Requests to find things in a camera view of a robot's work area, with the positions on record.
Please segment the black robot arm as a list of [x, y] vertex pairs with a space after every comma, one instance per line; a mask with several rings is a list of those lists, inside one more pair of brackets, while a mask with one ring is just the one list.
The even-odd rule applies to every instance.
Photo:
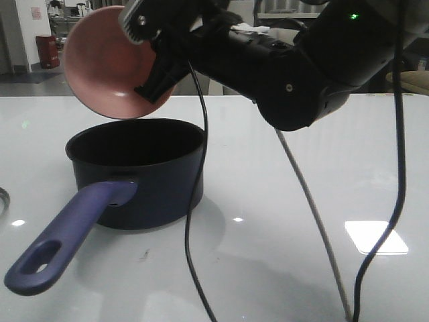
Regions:
[[326, 1], [291, 44], [246, 32], [214, 1], [130, 1], [119, 24], [156, 53], [135, 92], [150, 102], [191, 70], [251, 99], [276, 129], [294, 131], [337, 110], [351, 92], [428, 29], [427, 1]]

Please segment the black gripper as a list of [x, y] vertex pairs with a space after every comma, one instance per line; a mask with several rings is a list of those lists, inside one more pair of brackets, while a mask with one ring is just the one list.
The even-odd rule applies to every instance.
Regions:
[[156, 52], [147, 80], [134, 91], [155, 103], [195, 68], [222, 84], [253, 84], [278, 58], [275, 39], [244, 32], [241, 16], [217, 1], [128, 1], [119, 25], [135, 45]]

